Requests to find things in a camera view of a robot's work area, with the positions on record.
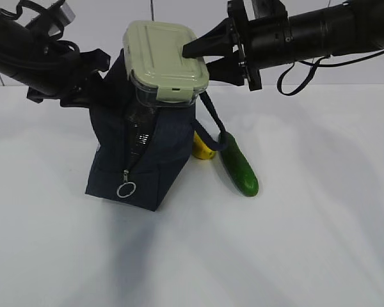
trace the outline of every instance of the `white wall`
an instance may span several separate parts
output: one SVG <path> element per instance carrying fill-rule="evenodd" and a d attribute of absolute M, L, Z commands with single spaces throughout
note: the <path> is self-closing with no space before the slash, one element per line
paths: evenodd
<path fill-rule="evenodd" d="M 244 0 L 250 16 L 250 0 Z M 18 0 L 0 0 L 0 6 L 14 10 Z M 37 0 L 44 6 L 51 0 Z M 332 5 L 342 0 L 332 0 Z M 79 44 L 82 50 L 100 47 L 113 58 L 121 48 L 121 37 L 132 20 L 150 18 L 150 0 L 68 0 L 77 15 L 65 37 Z M 323 8 L 328 0 L 284 0 L 290 15 Z M 155 19 L 181 23 L 192 28 L 198 36 L 205 34 L 226 16 L 227 0 L 154 0 Z M 32 14 L 25 16 L 26 22 Z M 264 84 L 275 84 L 285 67 L 264 70 Z M 287 76 L 286 84 L 299 84 L 307 75 L 308 68 L 302 65 Z M 4 77 L 6 85 L 16 85 L 15 81 Z M 313 81 L 315 84 L 370 84 L 384 83 L 384 56 L 350 67 L 320 69 Z"/>

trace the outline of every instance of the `bag strap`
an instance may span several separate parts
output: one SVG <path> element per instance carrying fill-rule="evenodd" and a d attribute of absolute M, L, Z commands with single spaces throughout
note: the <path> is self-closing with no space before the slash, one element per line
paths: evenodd
<path fill-rule="evenodd" d="M 198 120 L 194 120 L 192 122 L 192 127 L 195 129 L 196 133 L 199 135 L 199 137 L 202 139 L 202 141 L 211 149 L 217 152 L 221 152 L 222 150 L 225 150 L 228 146 L 227 144 L 227 132 L 226 128 L 223 125 L 222 121 L 220 120 L 215 107 L 213 106 L 212 100 L 209 97 L 208 93 L 205 91 L 202 94 L 200 94 L 200 99 L 204 103 L 206 109 L 211 114 L 212 118 L 214 119 L 216 125 L 219 127 L 220 130 L 220 138 L 219 142 L 216 142 L 213 140 L 213 138 L 209 135 L 209 133 L 205 130 L 205 128 L 198 122 Z"/>

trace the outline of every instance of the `cucumber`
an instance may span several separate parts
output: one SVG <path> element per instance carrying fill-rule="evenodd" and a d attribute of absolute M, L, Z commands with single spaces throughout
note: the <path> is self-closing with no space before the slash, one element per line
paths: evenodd
<path fill-rule="evenodd" d="M 230 179 L 245 196 L 256 196 L 259 193 L 259 181 L 252 167 L 229 132 L 227 132 L 227 141 L 228 147 L 220 152 L 220 157 Z"/>

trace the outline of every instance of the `white table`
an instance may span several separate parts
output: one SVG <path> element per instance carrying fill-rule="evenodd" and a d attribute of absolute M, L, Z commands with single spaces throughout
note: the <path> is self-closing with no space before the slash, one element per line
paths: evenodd
<path fill-rule="evenodd" d="M 25 93 L 0 88 L 0 307 L 384 306 L 384 85 L 212 87 L 262 193 L 191 159 L 156 213 L 85 196 L 87 111 Z"/>

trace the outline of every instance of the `plastic lid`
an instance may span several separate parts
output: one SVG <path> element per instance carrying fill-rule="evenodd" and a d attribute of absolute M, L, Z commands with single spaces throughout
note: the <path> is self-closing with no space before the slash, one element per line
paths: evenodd
<path fill-rule="evenodd" d="M 206 90 L 209 73 L 203 58 L 182 57 L 183 46 L 196 40 L 189 28 L 154 21 L 132 22 L 124 36 L 125 65 L 133 76 L 157 91 L 163 102 L 190 101 Z"/>

